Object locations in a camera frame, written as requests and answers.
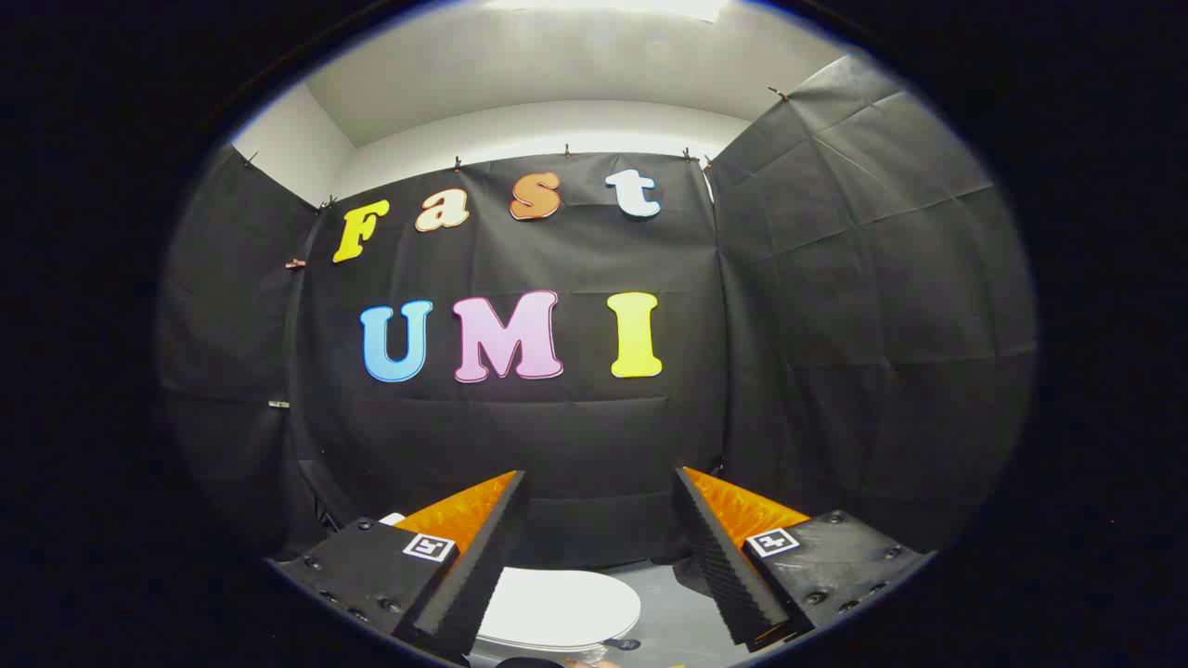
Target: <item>black backdrop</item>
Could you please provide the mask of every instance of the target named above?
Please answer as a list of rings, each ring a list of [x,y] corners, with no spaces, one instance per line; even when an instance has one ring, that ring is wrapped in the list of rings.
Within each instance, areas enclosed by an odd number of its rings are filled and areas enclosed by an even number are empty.
[[[233,151],[220,160],[168,265],[162,373],[185,399],[166,405],[217,503],[289,553],[318,535],[298,467],[340,523],[522,468],[531,503],[513,563],[671,560],[684,550],[671,470],[719,465],[927,552],[988,496],[1024,417],[1036,329],[1007,206],[942,121],[853,57],[713,160],[716,203],[693,162],[594,153],[443,169],[310,212]],[[618,207],[605,178],[624,169],[653,179],[659,214]],[[561,178],[560,209],[516,220],[513,184],[543,171]],[[469,218],[417,232],[421,202],[449,188],[468,194]],[[380,200],[362,253],[331,261],[345,213]],[[291,257],[307,266],[284,269]],[[451,305],[486,297],[506,323],[531,290],[558,295],[561,376],[456,382]],[[627,291],[658,298],[656,377],[611,374],[606,300]],[[379,382],[359,316],[413,300],[434,303],[424,367]],[[394,316],[391,359],[405,332]]]
[[[624,213],[605,179],[636,169],[655,182],[652,218]],[[544,220],[511,216],[524,175],[561,178],[561,207]],[[469,218],[417,232],[421,202],[462,188]],[[362,254],[331,258],[343,212],[387,200]],[[725,410],[722,289],[713,212],[695,163],[668,156],[533,156],[465,165],[346,197],[323,212],[303,270],[292,358],[295,442],[324,466],[353,510],[409,515],[512,468],[527,472],[522,566],[606,565],[680,549],[671,530],[674,466],[712,467]],[[520,295],[551,290],[552,342],[563,371],[514,371],[462,384],[461,327],[451,308],[486,297],[508,322]],[[653,353],[663,371],[615,378],[615,314],[607,297],[649,292]],[[360,314],[396,311],[388,357],[402,359],[400,305],[429,300],[424,367],[381,383],[362,364]]]
[[[727,479],[927,552],[993,489],[1035,307],[1001,193],[904,87],[845,57],[707,170],[731,342]]]

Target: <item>white wall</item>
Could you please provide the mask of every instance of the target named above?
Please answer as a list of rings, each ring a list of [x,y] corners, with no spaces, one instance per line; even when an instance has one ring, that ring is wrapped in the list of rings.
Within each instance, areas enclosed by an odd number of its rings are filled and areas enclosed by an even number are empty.
[[[315,207],[329,200],[355,152],[309,88],[301,83],[277,99],[232,139],[264,174]]]
[[[573,153],[680,156],[688,146],[704,166],[704,156],[716,156],[747,125],[750,121],[742,119],[646,102],[565,101],[486,109],[360,146],[341,170],[334,195],[342,198],[418,174],[453,168],[454,156],[468,164],[563,153],[565,143]]]

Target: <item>blue letter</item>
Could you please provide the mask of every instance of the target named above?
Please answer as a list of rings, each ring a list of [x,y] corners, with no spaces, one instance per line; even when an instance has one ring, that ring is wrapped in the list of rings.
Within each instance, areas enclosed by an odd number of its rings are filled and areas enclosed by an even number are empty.
[[[367,373],[385,383],[404,383],[416,376],[425,365],[425,315],[434,310],[432,302],[418,300],[400,308],[400,315],[409,321],[409,352],[400,361],[387,358],[387,321],[392,309],[375,307],[364,311],[359,321],[364,323],[364,366]]]
[[[656,188],[656,182],[639,176],[638,171],[626,169],[619,174],[612,174],[606,177],[606,184],[614,185],[614,194],[619,197],[619,208],[624,212],[638,218],[661,213],[659,202],[649,202],[644,198],[644,188]]]

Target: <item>white plate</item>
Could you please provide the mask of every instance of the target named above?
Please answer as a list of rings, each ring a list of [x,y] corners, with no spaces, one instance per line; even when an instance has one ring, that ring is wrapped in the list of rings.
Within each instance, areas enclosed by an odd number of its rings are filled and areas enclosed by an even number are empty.
[[[587,651],[639,622],[639,594],[586,571],[504,568],[479,639],[539,651]]]

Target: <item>ceiling light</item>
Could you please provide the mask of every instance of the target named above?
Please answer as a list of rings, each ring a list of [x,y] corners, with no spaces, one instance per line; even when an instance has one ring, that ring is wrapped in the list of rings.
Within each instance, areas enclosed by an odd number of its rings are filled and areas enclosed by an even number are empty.
[[[495,10],[614,10],[651,14],[676,14],[706,23],[718,20],[727,0],[489,0]]]

